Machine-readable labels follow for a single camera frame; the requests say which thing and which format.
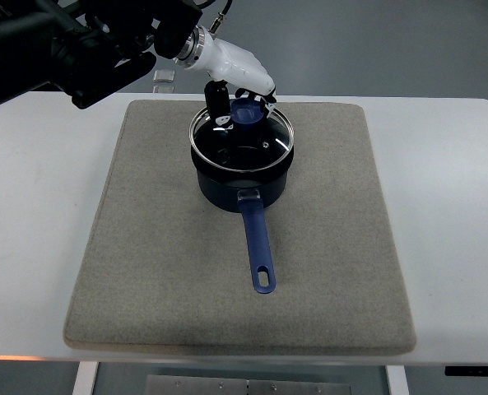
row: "pot rim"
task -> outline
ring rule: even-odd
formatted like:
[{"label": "pot rim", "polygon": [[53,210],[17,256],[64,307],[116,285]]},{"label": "pot rim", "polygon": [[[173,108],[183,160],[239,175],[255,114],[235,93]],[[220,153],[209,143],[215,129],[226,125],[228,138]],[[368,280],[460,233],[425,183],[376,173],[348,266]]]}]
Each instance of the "pot rim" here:
[{"label": "pot rim", "polygon": [[258,168],[258,169],[239,170],[239,169],[231,169],[229,167],[224,167],[222,165],[218,165],[217,163],[215,163],[212,160],[208,159],[206,156],[204,156],[200,152],[200,150],[198,150],[198,147],[196,146],[196,143],[194,142],[194,138],[193,138],[194,131],[195,131],[196,126],[198,125],[198,123],[200,122],[200,120],[203,119],[203,117],[206,114],[208,116],[207,107],[201,109],[196,115],[194,115],[193,121],[191,122],[191,124],[190,124],[190,126],[188,128],[188,139],[191,142],[191,146],[193,147],[194,152],[196,152],[196,154],[200,158],[202,158],[202,160],[206,161],[209,165],[215,166],[218,169],[225,170],[225,171],[231,171],[233,173],[241,173],[241,174],[244,174],[244,173],[255,173],[257,171],[262,171],[262,170],[265,170],[265,169],[270,169],[273,166],[278,165],[280,162],[282,162],[290,154],[291,151],[293,151],[293,145],[294,145],[293,125],[291,125],[291,122],[289,121],[289,119],[279,109],[276,109],[275,108],[271,112],[270,116],[276,116],[276,119],[279,120],[279,121],[281,121],[281,123],[283,124],[283,126],[285,126],[287,128],[287,131],[288,131],[288,133],[290,135],[290,144],[288,146],[289,149],[286,150],[286,152],[283,153],[280,158],[278,158],[277,160],[275,160],[271,164],[269,164],[267,166],[264,166],[264,167],[261,167],[261,168]]}]

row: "saucepan handle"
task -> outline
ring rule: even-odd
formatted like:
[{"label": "saucepan handle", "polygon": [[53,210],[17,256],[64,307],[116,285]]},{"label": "saucepan handle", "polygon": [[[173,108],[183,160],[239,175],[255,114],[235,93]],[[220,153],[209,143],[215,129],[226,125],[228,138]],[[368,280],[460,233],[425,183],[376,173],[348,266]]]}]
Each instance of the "saucepan handle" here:
[{"label": "saucepan handle", "polygon": [[[260,294],[269,294],[275,290],[277,280],[273,271],[269,238],[267,237],[266,217],[263,212],[263,201],[256,195],[242,196],[239,194],[238,207],[244,218],[254,289]],[[260,282],[260,273],[265,273],[262,280],[267,284]]]}]

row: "pot lid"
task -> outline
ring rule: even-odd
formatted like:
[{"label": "pot lid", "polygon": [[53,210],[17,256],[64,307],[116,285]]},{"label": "pot lid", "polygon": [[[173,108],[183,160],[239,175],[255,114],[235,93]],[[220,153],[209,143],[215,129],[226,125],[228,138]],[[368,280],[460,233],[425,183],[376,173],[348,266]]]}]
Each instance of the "pot lid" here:
[{"label": "pot lid", "polygon": [[256,100],[230,102],[230,119],[211,119],[207,109],[193,119],[189,137],[193,149],[206,162],[223,170],[265,170],[282,161],[293,149],[293,127],[274,109],[269,117]]}]

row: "felt pad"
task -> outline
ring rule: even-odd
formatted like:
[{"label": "felt pad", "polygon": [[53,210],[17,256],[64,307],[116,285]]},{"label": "felt pad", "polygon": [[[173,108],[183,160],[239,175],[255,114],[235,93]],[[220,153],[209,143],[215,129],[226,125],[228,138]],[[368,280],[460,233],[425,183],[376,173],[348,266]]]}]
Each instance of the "felt pad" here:
[{"label": "felt pad", "polygon": [[416,338],[356,105],[280,103],[286,190],[266,210],[277,288],[257,293],[240,214],[204,198],[189,124],[204,104],[127,110],[64,328],[76,348],[161,355],[393,355]]}]

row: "floor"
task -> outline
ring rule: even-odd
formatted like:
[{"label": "floor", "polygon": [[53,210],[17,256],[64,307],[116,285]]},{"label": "floor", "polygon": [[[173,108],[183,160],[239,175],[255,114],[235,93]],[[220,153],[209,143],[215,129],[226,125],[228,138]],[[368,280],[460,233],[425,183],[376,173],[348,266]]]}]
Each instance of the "floor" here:
[{"label": "floor", "polygon": [[[204,25],[211,24],[218,3],[206,10]],[[488,99],[488,0],[235,0],[220,38],[253,52],[275,80],[278,95]],[[156,68],[176,71],[174,82],[163,84],[176,93],[200,93],[208,81],[207,74],[186,72],[167,59],[160,58]],[[152,75],[123,91],[152,92]],[[356,384],[355,394],[388,393],[381,368],[336,369],[219,366],[202,373],[357,379],[365,386]],[[160,365],[102,364],[95,394],[142,394],[148,374],[175,371]],[[442,367],[407,367],[406,372],[411,395],[488,394],[488,378],[447,378]],[[76,374],[77,363],[0,361],[0,394],[69,394]]]}]

